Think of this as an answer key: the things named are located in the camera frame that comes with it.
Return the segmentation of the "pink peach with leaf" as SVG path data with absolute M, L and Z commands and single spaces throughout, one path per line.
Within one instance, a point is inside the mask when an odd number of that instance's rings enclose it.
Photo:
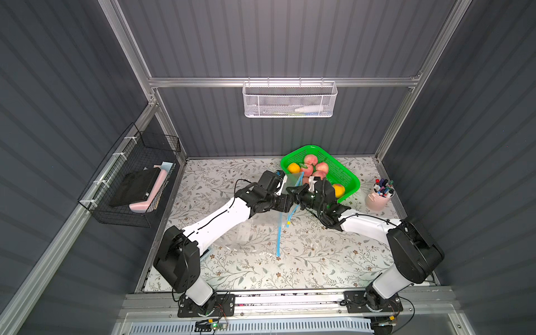
M 304 174 L 304 178 L 308 178 L 314 173 L 314 166 L 309 163 L 303 163 L 300 165 L 300 170 Z

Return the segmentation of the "clear zip-top bag blue zipper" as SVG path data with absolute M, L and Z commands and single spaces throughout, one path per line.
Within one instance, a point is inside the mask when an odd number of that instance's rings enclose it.
M 286 174 L 286 188 L 300 186 L 304 174 Z M 296 209 L 294 204 L 289 213 L 270 211 L 268 209 L 267 190 L 269 171 L 263 172 L 257 181 L 240 180 L 235 185 L 232 198 L 222 208 L 209 215 L 195 231 L 200 249 L 205 250 L 213 243 L 228 249 L 240 249 L 260 233 L 267 233 L 269 240 L 276 244 L 273 250 L 279 248 L 279 240 L 283 226 L 288 217 Z

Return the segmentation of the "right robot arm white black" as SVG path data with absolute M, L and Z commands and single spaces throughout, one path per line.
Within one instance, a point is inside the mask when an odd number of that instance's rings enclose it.
M 426 228 L 407 220 L 383 219 L 342 205 L 327 180 L 288 186 L 287 193 L 301 210 L 314 215 L 327 229 L 355 233 L 388 245 L 394 264 L 379 274 L 357 300 L 372 312 L 380 312 L 399 297 L 399 292 L 420 284 L 445 259 L 445 253 Z

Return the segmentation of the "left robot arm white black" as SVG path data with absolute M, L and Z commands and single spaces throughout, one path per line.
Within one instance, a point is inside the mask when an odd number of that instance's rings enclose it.
M 251 217 L 270 211 L 288 213 L 295 197 L 280 194 L 258 183 L 234 194 L 220 209 L 191 226 L 173 226 L 164 232 L 153 267 L 172 289 L 183 293 L 207 311 L 216 304 L 217 294 L 200 274 L 200 257 L 216 240 Z

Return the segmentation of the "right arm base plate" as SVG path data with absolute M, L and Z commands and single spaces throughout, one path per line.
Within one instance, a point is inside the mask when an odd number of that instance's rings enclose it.
M 376 293 L 367 290 L 348 290 L 343 292 L 343 299 L 339 302 L 346 307 L 349 314 L 362 313 L 391 313 L 399 314 L 403 311 L 401 299 L 398 294 L 385 299 Z

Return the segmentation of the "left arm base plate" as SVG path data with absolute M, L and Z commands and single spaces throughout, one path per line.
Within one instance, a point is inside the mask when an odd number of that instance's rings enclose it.
M 197 305 L 183 294 L 178 301 L 178 318 L 218 318 L 233 316 L 236 295 L 214 293 L 203 305 Z

